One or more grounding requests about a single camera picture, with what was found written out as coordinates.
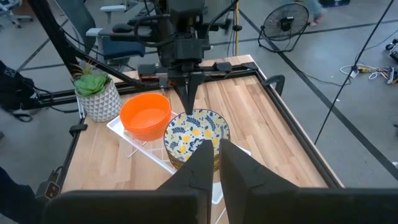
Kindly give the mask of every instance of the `electric fan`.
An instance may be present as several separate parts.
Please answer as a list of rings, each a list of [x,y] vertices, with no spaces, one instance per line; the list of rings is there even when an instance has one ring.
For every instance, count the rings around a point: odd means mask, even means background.
[[[264,24],[261,26],[258,42],[260,47],[271,52],[290,52],[294,49],[305,29],[310,25],[308,9],[297,3],[286,4],[270,13]],[[289,40],[284,50],[273,50],[260,43],[261,36],[271,41]],[[296,41],[290,49],[291,38],[298,35]]]

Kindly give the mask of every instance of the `gray floor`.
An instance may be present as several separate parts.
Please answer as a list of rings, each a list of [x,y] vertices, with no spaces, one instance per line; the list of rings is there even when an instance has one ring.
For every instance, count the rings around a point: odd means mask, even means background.
[[[373,26],[311,32],[375,23],[389,1],[351,2],[349,6],[328,9],[322,23],[310,27],[307,30],[309,34],[302,37],[295,50],[285,54],[298,69],[324,81],[340,84],[343,82],[345,76],[339,72],[339,68],[353,63],[355,55],[361,50]],[[97,25],[103,26],[106,17],[98,9],[103,5],[117,3],[119,2],[115,0],[88,0],[86,5]],[[259,27],[278,4],[278,1],[269,0],[241,0],[240,8]],[[398,3],[395,3],[384,19],[388,22],[379,27],[370,46],[380,43],[397,29],[397,10]],[[114,19],[125,21],[135,12],[136,9],[133,9],[126,14],[117,15]],[[61,16],[62,13],[55,6],[53,13],[59,23],[65,21],[65,16]],[[70,76],[64,66],[32,69],[62,64],[52,43],[47,42],[43,45],[47,35],[37,21],[23,23],[22,29],[15,29],[4,20],[0,20],[0,23],[5,27],[0,30],[1,60],[12,68],[21,68],[21,65],[30,59],[23,67],[26,70],[21,73],[33,78],[38,87],[50,91],[67,90],[72,87]],[[243,31],[240,33],[240,40],[257,37],[257,31],[242,17],[241,24]],[[72,33],[69,22],[66,23],[65,30]],[[211,36],[212,43],[228,40],[229,35],[222,32]],[[366,51],[361,58],[362,63],[373,67],[395,66],[395,61],[383,51],[386,44],[387,42]],[[41,50],[34,57],[30,57],[42,45]],[[285,45],[286,42],[277,44],[282,49]],[[217,45],[206,52],[205,56],[208,59],[225,57],[227,48],[226,44]],[[307,83],[278,54],[259,48],[256,41],[244,41],[240,43],[239,49],[241,55],[251,54],[267,76],[286,76],[282,97],[310,138],[315,140],[328,111],[320,97],[314,94]],[[151,54],[144,58],[132,58],[130,65],[157,61],[156,54]],[[310,81],[325,95],[326,100],[332,101],[338,92],[337,86],[313,79]],[[396,94],[398,87],[386,85],[382,78],[368,80],[367,75],[358,75],[352,79],[351,85],[345,87],[339,97],[340,101],[336,104],[361,134],[391,162],[398,161],[398,137],[392,127],[393,123],[398,123]],[[76,108],[76,105],[65,105],[62,108]],[[29,184],[36,190],[52,169],[62,165],[71,140],[68,130],[77,122],[77,114],[62,114],[53,110],[42,110],[35,115],[31,123],[21,123],[1,113],[0,129],[5,132],[6,138],[0,143],[0,166],[5,168],[15,181]],[[317,146],[347,187],[398,187],[398,181],[334,114],[330,116]],[[0,218],[0,223],[7,222]]]

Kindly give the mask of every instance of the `wooden table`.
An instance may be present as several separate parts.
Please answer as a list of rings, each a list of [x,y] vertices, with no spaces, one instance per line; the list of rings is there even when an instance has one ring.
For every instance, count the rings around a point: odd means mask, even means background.
[[[232,65],[238,65],[253,62],[253,59],[244,55],[216,61],[230,61]],[[214,62],[208,60],[203,65],[212,65]],[[137,73],[129,72],[128,75],[136,77]],[[183,112],[183,106],[173,90],[164,94],[174,112]],[[124,95],[122,99],[126,101],[132,96]],[[249,150],[253,158],[281,177],[301,187],[327,187],[256,76],[200,85],[195,108],[207,108],[222,114],[229,124],[231,141]],[[135,153],[128,159],[124,151],[132,146],[108,129],[106,123],[96,123],[86,118],[85,124],[88,124],[88,129],[80,134],[62,192],[81,189],[156,189],[170,177],[167,171],[142,153]],[[320,158],[319,162],[338,180],[316,147],[312,143],[311,146]]]

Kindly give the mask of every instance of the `person's foot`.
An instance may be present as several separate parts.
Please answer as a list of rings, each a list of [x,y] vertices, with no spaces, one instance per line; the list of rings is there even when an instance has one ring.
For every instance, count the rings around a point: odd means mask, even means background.
[[[318,25],[321,19],[325,16],[324,12],[319,13],[318,15],[313,17],[313,24],[314,26]]]

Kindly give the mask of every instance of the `blue floral plate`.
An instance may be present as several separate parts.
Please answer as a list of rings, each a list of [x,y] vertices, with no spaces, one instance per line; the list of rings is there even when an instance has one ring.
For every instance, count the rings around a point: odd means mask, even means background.
[[[211,140],[218,166],[221,138],[230,140],[225,119],[214,111],[195,109],[192,115],[184,112],[171,120],[164,134],[164,144],[171,163],[179,169],[203,140]]]

